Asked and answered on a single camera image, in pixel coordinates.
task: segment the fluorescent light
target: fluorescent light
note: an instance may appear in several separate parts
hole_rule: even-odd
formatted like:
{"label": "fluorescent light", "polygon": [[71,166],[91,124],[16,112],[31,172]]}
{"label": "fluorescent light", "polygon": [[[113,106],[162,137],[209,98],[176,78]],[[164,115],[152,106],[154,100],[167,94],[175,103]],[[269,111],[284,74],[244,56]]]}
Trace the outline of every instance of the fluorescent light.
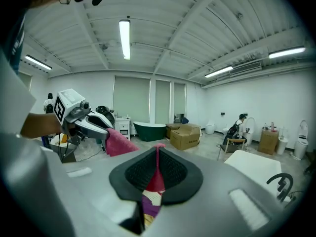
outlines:
{"label": "fluorescent light", "polygon": [[51,70],[51,69],[52,69],[52,67],[50,67],[50,66],[46,65],[45,63],[43,63],[43,62],[41,62],[41,61],[35,59],[34,57],[32,57],[32,56],[30,56],[30,55],[25,56],[25,58],[28,59],[29,61],[34,62],[34,63],[37,64],[37,65],[42,66],[43,68],[46,68],[46,69],[48,69],[48,70]]}
{"label": "fluorescent light", "polygon": [[130,21],[121,20],[119,22],[120,42],[122,44],[123,56],[125,60],[130,60]]}
{"label": "fluorescent light", "polygon": [[269,54],[269,58],[273,59],[273,58],[281,57],[284,55],[290,55],[290,54],[294,54],[294,53],[302,53],[304,51],[305,51],[304,47],[297,47],[297,48],[292,48],[292,49],[288,49],[288,50],[284,50],[284,51],[271,53],[271,54]]}
{"label": "fluorescent light", "polygon": [[213,77],[213,76],[216,76],[216,75],[218,75],[218,74],[225,73],[225,72],[227,72],[227,71],[229,71],[229,70],[232,70],[232,69],[233,69],[233,67],[232,67],[232,66],[229,66],[229,67],[227,67],[227,68],[220,69],[220,70],[218,70],[218,71],[215,71],[215,72],[212,72],[212,73],[210,73],[210,74],[207,74],[205,77],[206,77],[206,78]]}

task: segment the red fabric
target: red fabric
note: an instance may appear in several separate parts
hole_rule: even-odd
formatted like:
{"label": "red fabric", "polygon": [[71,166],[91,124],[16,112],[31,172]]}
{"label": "red fabric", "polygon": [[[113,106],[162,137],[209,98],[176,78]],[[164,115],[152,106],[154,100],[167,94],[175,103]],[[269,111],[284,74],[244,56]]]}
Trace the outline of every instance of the red fabric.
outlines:
{"label": "red fabric", "polygon": [[120,132],[107,129],[109,138],[106,140],[106,152],[111,157],[139,150],[133,143],[126,139]]}
{"label": "red fabric", "polygon": [[156,148],[156,170],[154,176],[152,177],[146,188],[146,190],[149,192],[161,192],[165,190],[163,177],[159,170],[159,148],[164,148],[165,146],[166,145],[162,143],[154,146]]}

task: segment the person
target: person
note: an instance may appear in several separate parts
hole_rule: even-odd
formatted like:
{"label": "person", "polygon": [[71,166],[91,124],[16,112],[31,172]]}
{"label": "person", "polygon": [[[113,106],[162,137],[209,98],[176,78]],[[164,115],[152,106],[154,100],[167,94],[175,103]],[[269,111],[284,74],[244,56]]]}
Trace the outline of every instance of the person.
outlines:
{"label": "person", "polygon": [[47,99],[44,102],[44,111],[45,113],[53,113],[53,94],[49,93]]}
{"label": "person", "polygon": [[[25,13],[29,8],[39,7],[60,1],[69,4],[70,0],[1,0],[1,8],[14,3],[10,9],[3,10],[5,24],[0,34],[0,45],[12,69],[18,73],[19,62],[24,40]],[[61,133],[62,127],[55,114],[29,113],[21,130],[21,135],[28,138],[42,137],[48,134]]]}
{"label": "person", "polygon": [[247,142],[247,139],[245,136],[246,136],[246,133],[248,131],[247,131],[246,126],[244,124],[244,121],[246,118],[247,117],[245,116],[245,114],[239,115],[239,119],[229,129],[229,131],[224,139],[223,145],[227,144],[227,139],[245,139],[245,143]]}

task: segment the backpack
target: backpack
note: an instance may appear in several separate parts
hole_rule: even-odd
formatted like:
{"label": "backpack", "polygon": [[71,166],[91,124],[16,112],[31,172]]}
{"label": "backpack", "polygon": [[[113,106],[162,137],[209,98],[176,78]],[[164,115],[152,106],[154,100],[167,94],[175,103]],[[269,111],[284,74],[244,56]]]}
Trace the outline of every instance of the backpack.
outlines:
{"label": "backpack", "polygon": [[237,125],[237,121],[236,121],[235,124],[233,124],[233,126],[229,128],[227,135],[233,136],[238,131],[239,131],[239,125]]}
{"label": "backpack", "polygon": [[51,104],[47,105],[45,113],[53,113],[53,105]]}

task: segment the window blind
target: window blind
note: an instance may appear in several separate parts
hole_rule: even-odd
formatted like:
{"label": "window blind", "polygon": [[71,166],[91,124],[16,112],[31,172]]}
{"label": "window blind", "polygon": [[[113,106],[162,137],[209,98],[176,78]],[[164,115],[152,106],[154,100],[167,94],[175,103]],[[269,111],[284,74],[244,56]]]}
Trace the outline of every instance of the window blind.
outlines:
{"label": "window blind", "polygon": [[30,90],[32,76],[29,76],[22,72],[19,72],[18,76],[21,79],[21,81],[24,83],[24,85],[27,87],[27,89]]}
{"label": "window blind", "polygon": [[186,113],[186,95],[185,85],[175,83],[174,84],[174,113],[185,114]]}
{"label": "window blind", "polygon": [[170,82],[156,80],[155,123],[168,124],[170,110]]}
{"label": "window blind", "polygon": [[118,116],[149,123],[149,79],[115,77],[113,109]]}

